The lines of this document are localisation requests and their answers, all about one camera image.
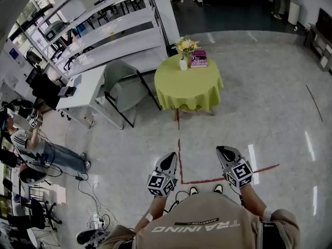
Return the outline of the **black box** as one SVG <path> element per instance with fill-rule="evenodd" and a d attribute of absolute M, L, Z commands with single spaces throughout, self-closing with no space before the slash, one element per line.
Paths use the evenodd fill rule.
<path fill-rule="evenodd" d="M 68 98 L 74 95 L 76 91 L 76 87 L 65 86 L 62 87 L 58 93 L 58 97 L 60 98 Z"/>

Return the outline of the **person's right forearm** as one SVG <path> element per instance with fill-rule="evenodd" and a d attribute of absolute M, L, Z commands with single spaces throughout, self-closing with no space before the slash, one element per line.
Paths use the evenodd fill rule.
<path fill-rule="evenodd" d="M 245 208 L 252 214 L 259 216 L 264 221 L 269 222 L 271 220 L 272 212 L 256 194 L 250 184 L 240 188 L 240 193 L 245 205 Z"/>

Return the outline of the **white shell chair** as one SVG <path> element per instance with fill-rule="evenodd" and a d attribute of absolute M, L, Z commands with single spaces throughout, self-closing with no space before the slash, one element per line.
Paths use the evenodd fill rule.
<path fill-rule="evenodd" d="M 19 173 L 20 181 L 27 185 L 36 185 L 40 182 L 43 182 L 46 177 L 46 173 L 36 171 L 27 166 L 23 166 Z"/>

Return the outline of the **white desk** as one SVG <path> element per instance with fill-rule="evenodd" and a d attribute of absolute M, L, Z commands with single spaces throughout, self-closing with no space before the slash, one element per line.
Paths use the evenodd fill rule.
<path fill-rule="evenodd" d="M 106 120 L 113 124 L 117 129 L 122 130 L 123 125 L 112 120 L 108 111 L 97 102 L 99 90 L 104 81 L 104 69 L 105 66 L 99 66 L 91 70 L 82 72 L 75 76 L 72 76 L 67 83 L 67 86 L 72 87 L 77 77 L 81 78 L 81 82 L 77 85 L 76 91 L 73 96 L 68 98 L 60 98 L 56 109 L 61 110 L 67 114 L 71 119 L 82 124 L 86 128 L 91 128 L 91 124 L 85 120 L 78 118 L 73 113 L 69 112 L 69 108 L 79 108 L 89 106 L 99 114 L 101 114 Z"/>

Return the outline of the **person's left forearm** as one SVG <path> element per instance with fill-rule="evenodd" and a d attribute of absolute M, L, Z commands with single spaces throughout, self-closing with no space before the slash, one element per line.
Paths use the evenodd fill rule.
<path fill-rule="evenodd" d="M 137 223 L 134 232 L 138 233 L 141 229 L 145 228 L 152 220 L 160 218 L 165 209 L 167 197 L 154 197 L 149 209 Z"/>

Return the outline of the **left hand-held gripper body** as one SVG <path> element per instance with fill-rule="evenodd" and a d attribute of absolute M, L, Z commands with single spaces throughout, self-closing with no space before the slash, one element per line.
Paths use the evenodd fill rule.
<path fill-rule="evenodd" d="M 161 157 L 147 179 L 147 189 L 153 196 L 167 197 L 177 183 L 177 153 L 171 152 Z"/>

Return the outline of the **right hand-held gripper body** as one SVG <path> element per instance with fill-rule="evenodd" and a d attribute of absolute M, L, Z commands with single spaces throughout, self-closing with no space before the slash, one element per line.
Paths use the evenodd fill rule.
<path fill-rule="evenodd" d="M 236 148 L 217 146 L 216 153 L 222 165 L 224 177 L 232 186 L 241 189 L 251 183 L 252 168 Z"/>

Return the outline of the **black office chair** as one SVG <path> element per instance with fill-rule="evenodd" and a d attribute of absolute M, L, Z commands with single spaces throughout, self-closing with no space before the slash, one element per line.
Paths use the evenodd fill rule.
<path fill-rule="evenodd" d="M 61 225 L 62 221 L 53 215 L 53 209 L 56 206 L 57 204 L 55 202 L 50 204 L 48 201 L 45 201 L 44 204 L 42 204 L 32 198 L 30 205 L 31 213 L 28 216 L 27 228 L 37 228 L 43 230 L 46 227 L 50 227 L 53 231 L 57 231 L 57 228 L 53 225 L 53 223 Z"/>

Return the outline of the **round green-clothed table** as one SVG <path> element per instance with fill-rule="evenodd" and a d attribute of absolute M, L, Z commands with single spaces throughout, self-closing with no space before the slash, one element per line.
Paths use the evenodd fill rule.
<path fill-rule="evenodd" d="M 210 58 L 207 67 L 180 68 L 180 55 L 161 63 L 155 72 L 155 89 L 163 110 L 180 109 L 209 113 L 220 104 L 219 91 L 224 87 L 217 64 Z"/>

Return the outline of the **yellow white flowers bunch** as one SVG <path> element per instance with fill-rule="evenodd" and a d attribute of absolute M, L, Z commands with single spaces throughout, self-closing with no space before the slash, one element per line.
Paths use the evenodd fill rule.
<path fill-rule="evenodd" d="M 181 55 L 181 59 L 184 59 L 200 48 L 197 43 L 198 41 L 181 37 L 179 41 L 172 46 L 172 49 L 176 50 Z"/>

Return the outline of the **white bin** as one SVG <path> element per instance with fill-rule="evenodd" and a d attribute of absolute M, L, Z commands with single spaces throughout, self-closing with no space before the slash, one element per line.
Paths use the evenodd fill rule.
<path fill-rule="evenodd" d="M 297 25 L 300 12 L 300 4 L 296 0 L 289 1 L 288 22 Z"/>

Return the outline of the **white metal shelving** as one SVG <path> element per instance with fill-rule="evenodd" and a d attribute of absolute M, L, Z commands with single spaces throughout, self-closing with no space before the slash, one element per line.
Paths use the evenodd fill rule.
<path fill-rule="evenodd" d="M 63 34 L 70 32 L 72 28 L 82 24 L 98 11 L 125 1 L 128 0 L 105 0 L 99 3 L 91 11 L 85 11 L 76 19 L 73 19 L 44 47 L 39 47 L 33 39 L 30 39 L 30 42 L 56 72 L 65 78 L 119 58 L 125 58 L 126 62 L 138 68 L 139 72 L 145 73 L 155 70 L 170 55 L 167 51 L 168 39 L 154 0 L 143 0 L 145 8 L 130 12 L 101 25 L 69 44 L 57 62 L 53 62 L 48 57 L 49 47 L 60 39 Z M 151 23 L 152 28 L 116 38 L 83 53 L 83 50 L 89 46 L 146 23 Z"/>

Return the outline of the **pink book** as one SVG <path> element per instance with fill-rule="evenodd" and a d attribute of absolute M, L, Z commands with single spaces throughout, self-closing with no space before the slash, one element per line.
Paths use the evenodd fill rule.
<path fill-rule="evenodd" d="M 205 50 L 195 50 L 191 55 L 190 67 L 191 68 L 200 68 L 207 67 L 208 59 L 206 56 Z"/>

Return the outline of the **person's beige shirt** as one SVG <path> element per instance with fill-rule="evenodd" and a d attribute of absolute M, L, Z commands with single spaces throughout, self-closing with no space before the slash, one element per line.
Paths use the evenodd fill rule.
<path fill-rule="evenodd" d="M 115 228 L 98 249 L 300 249 L 295 217 L 279 209 L 269 221 L 215 192 L 189 196 L 138 233 Z"/>

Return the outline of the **grey chair black legs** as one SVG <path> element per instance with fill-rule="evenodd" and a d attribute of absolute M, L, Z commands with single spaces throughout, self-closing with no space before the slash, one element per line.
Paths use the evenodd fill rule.
<path fill-rule="evenodd" d="M 116 88 L 116 85 L 129 77 L 136 77 L 137 80 L 119 89 Z M 161 110 L 140 71 L 122 60 L 113 60 L 105 66 L 103 94 L 106 101 L 131 127 L 134 127 L 134 123 L 125 116 L 125 112 L 136 107 L 146 96 L 150 96 L 157 108 Z"/>

